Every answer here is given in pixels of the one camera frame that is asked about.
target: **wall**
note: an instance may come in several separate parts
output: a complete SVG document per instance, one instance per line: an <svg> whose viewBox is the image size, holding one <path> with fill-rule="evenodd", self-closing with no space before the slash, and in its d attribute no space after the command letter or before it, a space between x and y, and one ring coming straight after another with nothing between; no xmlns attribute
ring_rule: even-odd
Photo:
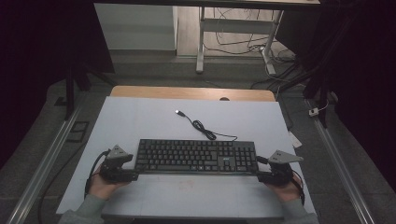
<svg viewBox="0 0 396 224"><path fill-rule="evenodd" d="M177 7L95 4L109 49L175 50Z"/></svg>

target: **clamp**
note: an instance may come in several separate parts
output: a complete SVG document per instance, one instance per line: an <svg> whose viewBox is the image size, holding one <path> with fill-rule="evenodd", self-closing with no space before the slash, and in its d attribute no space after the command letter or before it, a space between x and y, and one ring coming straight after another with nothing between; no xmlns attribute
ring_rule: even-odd
<svg viewBox="0 0 396 224"><path fill-rule="evenodd" d="M126 153L118 145L108 151L105 160L100 167L99 175L108 182L131 182L136 181L139 173L133 169L122 169L122 165L131 161L134 155Z"/></svg>
<svg viewBox="0 0 396 224"><path fill-rule="evenodd" d="M302 203L304 204L304 191L302 186L294 180L294 171L290 167L290 162L303 161L302 157L289 154L284 151L277 150L269 159L261 156L256 157L256 161L263 164L269 164L271 172L264 172L259 170L252 170L259 182L274 186L285 186L292 182L300 192Z"/></svg>

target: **keyboard cable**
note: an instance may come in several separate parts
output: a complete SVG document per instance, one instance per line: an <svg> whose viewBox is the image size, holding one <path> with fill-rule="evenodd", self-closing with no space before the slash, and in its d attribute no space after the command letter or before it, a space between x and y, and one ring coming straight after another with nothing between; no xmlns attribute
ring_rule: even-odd
<svg viewBox="0 0 396 224"><path fill-rule="evenodd" d="M183 112L181 112L179 110L177 110L176 113L179 116L181 116L181 117L187 118L190 121L190 123L192 124L192 127L194 127L196 130L198 130L201 133L203 133L207 137L207 139L209 139L209 140L212 140L212 141L216 140L216 138L217 138L216 134L217 135L221 135L221 136L225 136L225 137L233 137L234 138L233 141L235 141L238 138L237 136L234 136L234 135L227 135L227 134L222 134L222 133L214 133L212 131L209 131L209 130L205 129L204 124L201 121L199 121L199 120L191 121L191 119L187 115L185 115Z"/></svg>

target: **person's left hand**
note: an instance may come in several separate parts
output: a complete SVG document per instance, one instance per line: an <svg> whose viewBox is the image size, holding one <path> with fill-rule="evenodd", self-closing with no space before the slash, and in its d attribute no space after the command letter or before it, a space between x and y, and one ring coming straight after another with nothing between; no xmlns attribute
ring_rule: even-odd
<svg viewBox="0 0 396 224"><path fill-rule="evenodd" d="M91 195L94 195L98 198L108 200L110 196L116 189L119 189L122 186L128 185L130 182L122 182L122 183L110 183L104 180L100 175L100 166L93 173L90 191Z"/></svg>

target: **aluminum rail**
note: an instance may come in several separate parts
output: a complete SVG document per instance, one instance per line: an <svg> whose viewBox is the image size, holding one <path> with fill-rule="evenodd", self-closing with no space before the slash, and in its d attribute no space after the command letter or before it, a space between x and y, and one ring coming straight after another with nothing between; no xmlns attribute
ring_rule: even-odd
<svg viewBox="0 0 396 224"><path fill-rule="evenodd" d="M46 154L43 157L43 160L38 165L35 173L33 174L32 179L27 185L25 191L23 192L20 200L14 208L14 211L11 213L7 224L16 224L23 223L26 219L27 215L30 212L30 209L35 202L35 198L37 197L41 187L44 185L44 182L50 173L53 163L55 163L56 158L58 157L59 152L64 145L64 141L66 140L67 135L69 134L74 121L76 120L81 108L87 99L88 93L82 92L77 98L77 106L76 110L70 116L69 120L64 121L59 132L57 133L55 139L49 146Z"/></svg>
<svg viewBox="0 0 396 224"><path fill-rule="evenodd" d="M321 125L318 118L314 118L315 126L318 129L318 133L329 153L332 163L335 166L335 170L340 176L341 182L344 185L346 193L349 195L353 206L355 207L356 213L363 224L375 224L374 218L371 215L370 209L367 206L366 201L361 196L361 191L356 186L352 175L347 169L347 166L336 146L332 140L332 136L329 131Z"/></svg>

